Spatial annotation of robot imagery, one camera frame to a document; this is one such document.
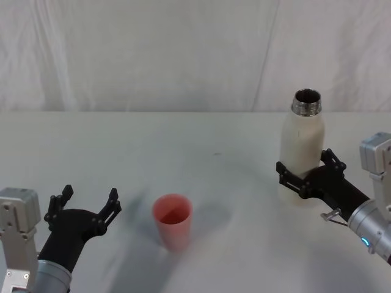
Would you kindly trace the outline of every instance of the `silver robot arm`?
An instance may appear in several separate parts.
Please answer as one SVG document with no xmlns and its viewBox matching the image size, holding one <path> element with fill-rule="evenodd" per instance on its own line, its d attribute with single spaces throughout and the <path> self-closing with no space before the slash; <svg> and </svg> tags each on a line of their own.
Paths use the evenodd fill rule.
<svg viewBox="0 0 391 293">
<path fill-rule="evenodd" d="M 361 237 L 369 253 L 391 264 L 391 134 L 379 132 L 360 146 L 362 168 L 370 172 L 375 199 L 359 206 L 349 227 Z"/>
<path fill-rule="evenodd" d="M 38 195 L 30 189 L 0 191 L 0 236 L 7 271 L 1 293 L 29 292 L 38 269 L 35 225 L 40 221 Z"/>
<path fill-rule="evenodd" d="M 95 214 L 82 209 L 64 209 L 73 195 L 71 185 L 62 195 L 52 196 L 45 221 L 51 235 L 37 255 L 35 226 L 40 221 L 38 195 L 30 189 L 6 188 L 0 191 L 0 239 L 7 271 L 1 293 L 68 293 L 72 270 L 84 244 L 106 233 L 121 211 L 116 189 Z"/>
</svg>

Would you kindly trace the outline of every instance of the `blue light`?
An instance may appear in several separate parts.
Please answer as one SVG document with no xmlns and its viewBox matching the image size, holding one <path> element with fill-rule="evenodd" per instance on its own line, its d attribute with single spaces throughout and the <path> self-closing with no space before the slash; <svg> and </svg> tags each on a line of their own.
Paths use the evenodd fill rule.
<svg viewBox="0 0 391 293">
<path fill-rule="evenodd" d="M 364 242 L 364 244 L 365 244 L 367 247 L 371 246 L 370 242 L 367 241 L 366 238 L 361 237 L 361 241 Z"/>
</svg>

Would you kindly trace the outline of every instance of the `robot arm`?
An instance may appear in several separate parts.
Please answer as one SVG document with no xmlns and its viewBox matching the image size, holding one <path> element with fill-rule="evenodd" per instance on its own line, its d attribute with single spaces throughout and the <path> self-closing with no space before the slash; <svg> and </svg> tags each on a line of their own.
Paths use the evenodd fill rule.
<svg viewBox="0 0 391 293">
<path fill-rule="evenodd" d="M 297 192 L 303 199 L 319 198 L 332 212 L 322 214 L 326 221 L 341 216 L 367 246 L 391 264 L 391 134 L 384 132 L 364 140 L 360 146 L 362 168 L 370 172 L 375 200 L 370 200 L 349 183 L 340 162 L 331 150 L 323 151 L 324 166 L 313 169 L 300 179 L 277 163 L 280 183 Z"/>
<path fill-rule="evenodd" d="M 34 244 L 35 225 L 40 221 L 38 196 L 33 190 L 7 188 L 0 192 L 0 236 L 7 272 L 1 293 L 67 293 L 72 271 L 86 242 L 106 233 L 121 211 L 113 188 L 103 209 L 95 214 L 82 209 L 64 209 L 73 195 L 71 185 L 62 195 L 52 196 L 44 219 L 50 237 L 38 258 Z"/>
<path fill-rule="evenodd" d="M 379 132 L 360 146 L 361 166 L 373 180 L 376 207 L 391 222 L 391 134 Z"/>
<path fill-rule="evenodd" d="M 38 269 L 34 234 L 40 219 L 36 192 L 16 188 L 0 191 L 0 236 L 7 263 L 1 293 L 34 287 Z"/>
</svg>

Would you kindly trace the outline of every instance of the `bottle opening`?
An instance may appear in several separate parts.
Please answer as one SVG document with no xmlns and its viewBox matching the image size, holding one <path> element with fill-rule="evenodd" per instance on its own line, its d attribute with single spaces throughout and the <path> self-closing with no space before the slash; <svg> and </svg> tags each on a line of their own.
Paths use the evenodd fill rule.
<svg viewBox="0 0 391 293">
<path fill-rule="evenodd" d="M 296 100 L 306 104 L 316 103 L 320 100 L 320 94 L 316 90 L 303 89 L 296 92 Z"/>
</svg>

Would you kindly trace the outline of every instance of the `water bottle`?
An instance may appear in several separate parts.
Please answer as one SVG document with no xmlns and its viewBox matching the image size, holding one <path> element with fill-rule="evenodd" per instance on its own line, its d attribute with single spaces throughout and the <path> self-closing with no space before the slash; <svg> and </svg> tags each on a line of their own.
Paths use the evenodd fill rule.
<svg viewBox="0 0 391 293">
<path fill-rule="evenodd" d="M 320 164 L 324 139 L 321 110 L 321 96 L 316 90 L 299 90 L 282 127 L 280 161 L 300 178 Z M 305 206 L 309 201 L 281 185 L 279 197 L 299 206 Z"/>
</svg>

